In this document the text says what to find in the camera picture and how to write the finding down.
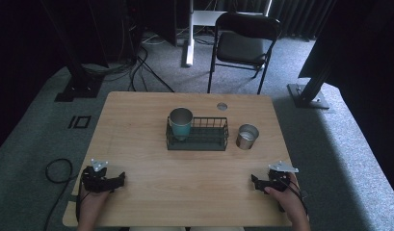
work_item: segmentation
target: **basket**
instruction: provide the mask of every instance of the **basket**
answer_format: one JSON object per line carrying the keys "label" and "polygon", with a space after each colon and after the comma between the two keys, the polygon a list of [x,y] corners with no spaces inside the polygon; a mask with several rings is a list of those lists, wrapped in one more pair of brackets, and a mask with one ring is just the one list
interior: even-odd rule
{"label": "basket", "polygon": [[178,140],[172,133],[170,117],[167,118],[168,150],[225,151],[229,132],[226,117],[194,117],[190,135]]}

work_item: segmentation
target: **tabletop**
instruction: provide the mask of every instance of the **tabletop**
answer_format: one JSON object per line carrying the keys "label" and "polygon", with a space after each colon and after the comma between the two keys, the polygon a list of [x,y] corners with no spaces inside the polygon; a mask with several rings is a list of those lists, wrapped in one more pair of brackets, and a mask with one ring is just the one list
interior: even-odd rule
{"label": "tabletop", "polygon": [[[226,107],[219,109],[220,103]],[[194,116],[226,117],[226,150],[168,150],[167,117],[178,107]],[[260,133],[249,150],[236,145],[245,123]],[[126,173],[124,187],[110,194],[98,226],[291,225],[277,202],[250,181],[251,174],[267,180],[269,164],[291,164],[266,95],[111,92],[81,171],[91,159],[109,162],[108,178]],[[77,192],[78,181],[72,194]],[[68,202],[64,225],[77,225],[74,209]]]}

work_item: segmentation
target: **metal cup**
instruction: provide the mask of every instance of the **metal cup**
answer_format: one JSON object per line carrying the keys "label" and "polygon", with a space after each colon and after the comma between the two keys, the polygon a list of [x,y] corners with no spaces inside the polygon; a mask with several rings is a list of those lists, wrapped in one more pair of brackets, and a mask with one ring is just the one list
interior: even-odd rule
{"label": "metal cup", "polygon": [[239,127],[238,138],[236,139],[236,145],[244,150],[251,149],[254,141],[259,137],[259,131],[256,127],[251,124],[244,124]]}
{"label": "metal cup", "polygon": [[193,117],[193,113],[186,108],[176,108],[170,113],[170,127],[179,141],[184,141],[190,135]]}

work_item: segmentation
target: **hand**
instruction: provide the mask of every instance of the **hand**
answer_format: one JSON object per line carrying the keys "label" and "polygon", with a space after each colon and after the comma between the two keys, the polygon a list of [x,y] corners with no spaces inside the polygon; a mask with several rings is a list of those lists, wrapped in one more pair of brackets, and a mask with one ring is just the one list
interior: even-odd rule
{"label": "hand", "polygon": [[109,193],[110,192],[87,192],[85,187],[81,188],[78,231],[92,231],[94,229],[95,222],[101,213]]}
{"label": "hand", "polygon": [[[293,190],[299,191],[297,187],[297,179],[293,173],[289,173],[290,187]],[[301,200],[290,190],[286,189],[284,192],[279,192],[271,187],[266,187],[265,191],[276,199],[280,206],[284,209],[287,217],[292,221],[293,230],[295,231],[308,231],[310,224],[308,222],[307,214],[302,206]]]}

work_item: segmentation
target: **gray carpet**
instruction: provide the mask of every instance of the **gray carpet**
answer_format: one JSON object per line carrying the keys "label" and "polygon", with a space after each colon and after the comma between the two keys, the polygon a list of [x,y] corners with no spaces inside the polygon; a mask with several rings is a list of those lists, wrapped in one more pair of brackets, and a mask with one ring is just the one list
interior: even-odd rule
{"label": "gray carpet", "polygon": [[[184,67],[186,49],[182,42],[173,47],[160,41],[149,40],[144,44],[145,62],[159,78],[176,92],[206,92],[211,46],[196,43],[194,65]],[[297,77],[313,43],[294,38],[278,41],[262,89],[262,94],[273,98],[292,162],[300,170],[301,187],[310,194],[305,201],[312,230],[394,230],[394,192],[339,90],[323,86],[329,110],[298,109],[289,95],[287,84],[308,81]],[[259,78],[251,80],[247,77],[250,75],[246,70],[218,67],[211,91],[256,94]],[[83,164],[108,92],[127,90],[130,85],[128,72],[111,74],[106,76],[96,98],[54,102],[69,78],[63,68],[47,81],[0,149],[0,230],[43,230],[64,187],[46,179],[46,165],[67,158],[73,164],[71,175],[75,175]],[[169,91],[145,69],[137,71],[134,87],[137,91]],[[90,116],[89,126],[69,128],[74,116]],[[67,179],[68,165],[57,163],[49,173],[57,180]],[[71,181],[66,188],[48,230],[73,230],[62,225],[62,216],[74,183]]]}

